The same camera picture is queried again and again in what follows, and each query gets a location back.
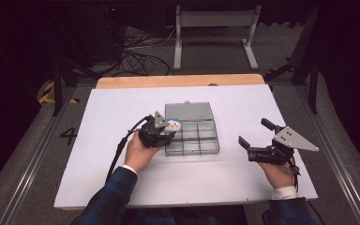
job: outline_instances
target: gray floor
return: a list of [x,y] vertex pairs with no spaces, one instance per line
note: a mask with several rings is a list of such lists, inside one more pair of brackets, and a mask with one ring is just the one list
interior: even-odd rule
[[[260,67],[257,72],[263,75],[270,68],[284,65],[285,57],[292,54],[301,30],[301,26],[291,29],[284,25],[260,25],[252,44]],[[231,28],[220,37],[198,30],[187,31],[183,39],[182,69],[175,74],[252,73],[240,45],[246,31],[246,28]],[[137,51],[160,57],[172,65],[173,45],[174,42],[169,40],[162,46]],[[155,67],[154,75],[166,72],[163,66]],[[319,195],[319,199],[311,202],[326,224],[360,224],[360,156],[338,121],[324,79],[319,79],[319,113],[311,115],[305,105],[307,85],[292,86],[290,76],[284,74],[270,83],[274,85],[275,99],[286,123],[321,148],[319,153],[301,152]],[[66,105],[60,118],[52,118],[52,104],[42,105],[34,123],[0,173],[0,219],[5,214],[8,224],[69,224],[79,215],[79,212],[53,208],[57,185],[72,147],[67,145],[68,139],[59,138],[59,135],[69,128],[80,127],[88,96],[95,85],[96,82],[85,79],[77,88],[65,88],[71,98],[79,98],[81,102]],[[54,130],[49,130],[49,125],[53,125]],[[51,141],[41,144],[47,138]],[[12,204],[15,207],[10,207],[5,213],[13,194],[19,193],[16,192],[17,186],[24,183],[23,173],[30,171],[29,164],[34,154],[44,146],[46,152],[40,155],[41,163],[32,168],[36,176],[26,183],[28,191],[22,193],[18,203]],[[266,208],[264,202],[246,205],[248,223],[262,224],[261,213]]]

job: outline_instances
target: white shirt cuff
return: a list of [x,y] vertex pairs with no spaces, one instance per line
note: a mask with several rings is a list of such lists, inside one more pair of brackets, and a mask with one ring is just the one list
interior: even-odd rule
[[274,189],[272,193],[273,200],[287,200],[298,198],[295,186],[282,187]]
[[123,167],[123,168],[125,168],[125,169],[128,169],[128,170],[130,170],[130,171],[132,171],[132,172],[136,173],[136,171],[135,171],[135,170],[133,170],[133,168],[129,167],[128,165],[123,165],[123,166],[121,166],[121,167]]

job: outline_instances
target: gray carpet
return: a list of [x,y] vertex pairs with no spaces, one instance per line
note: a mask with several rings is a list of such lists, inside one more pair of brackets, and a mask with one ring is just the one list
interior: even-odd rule
[[[302,27],[291,29],[287,26],[261,25],[256,30],[252,48],[259,64],[258,73],[265,74],[270,68],[279,68],[286,63],[285,58],[292,54],[295,42]],[[252,73],[248,60],[241,47],[240,39],[246,28],[231,28],[223,36],[215,37],[200,30],[186,31],[183,38],[182,69],[175,74],[223,74]],[[148,53],[164,59],[173,65],[174,42],[155,48],[137,50],[138,53]],[[150,65],[155,68],[153,75],[166,72],[162,65]],[[275,79],[275,99],[285,119],[285,122],[303,134],[306,138],[320,146],[319,153],[301,152],[308,164],[307,170],[318,192],[319,199],[311,201],[319,210],[326,224],[358,224],[349,201],[344,194],[338,177],[333,171],[325,154],[322,139],[311,121],[310,115],[303,107],[303,99],[297,89],[289,82],[291,74],[284,74]],[[336,112],[328,98],[324,80],[319,79],[318,112],[327,138],[340,155],[351,175],[355,189],[360,196],[360,157],[344,128],[336,117]],[[96,85],[91,79],[83,79],[76,88],[73,98],[79,98],[79,104],[68,104],[63,116],[58,121],[52,134],[52,141],[46,155],[37,170],[22,204],[13,217],[12,224],[69,224],[79,215],[79,212],[67,212],[53,208],[57,193],[57,185],[66,167],[71,151],[67,138],[59,138],[60,134],[69,128],[80,127],[83,111],[91,89]],[[24,135],[21,143],[13,153],[6,167],[0,174],[0,218],[10,201],[10,198],[23,172],[36,152],[52,117],[53,105],[44,104],[32,126]],[[245,206],[248,224],[263,224],[261,213],[267,208],[266,203],[254,203]]]

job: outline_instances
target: black cable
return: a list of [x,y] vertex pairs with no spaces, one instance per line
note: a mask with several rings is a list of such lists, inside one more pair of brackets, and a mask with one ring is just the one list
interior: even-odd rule
[[136,127],[141,124],[144,120],[149,120],[151,119],[150,116],[145,116],[143,119],[141,119],[139,122],[137,122],[137,124],[135,126],[133,126],[130,130],[127,131],[127,136],[125,136],[121,142],[118,144],[117,148],[116,148],[116,153],[115,153],[115,157],[113,158],[112,160],[112,163],[111,163],[111,166],[110,166],[110,169],[108,170],[108,174],[107,174],[107,178],[106,178],[106,184],[107,182],[110,180],[110,177],[111,175],[113,174],[113,168],[115,167],[115,164],[116,162],[118,161],[119,159],[119,156],[121,156],[122,154],[122,150],[124,149],[125,147],[125,144],[127,143],[128,141],[128,137],[130,136],[130,134],[132,134],[134,132],[134,130],[136,129]]
[[306,201],[307,204],[312,208],[312,210],[314,210],[315,214],[317,215],[318,219],[320,220],[322,225],[325,225],[325,223],[323,222],[323,218],[321,217],[320,213],[318,212],[318,210],[314,207],[314,205],[312,205],[312,203],[307,200]]

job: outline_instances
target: person's left hand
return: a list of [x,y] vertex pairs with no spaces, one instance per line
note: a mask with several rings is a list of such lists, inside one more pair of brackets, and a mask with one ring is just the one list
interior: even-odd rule
[[136,173],[144,169],[160,147],[146,148],[139,138],[139,131],[135,131],[133,138],[127,144],[125,165],[131,167]]

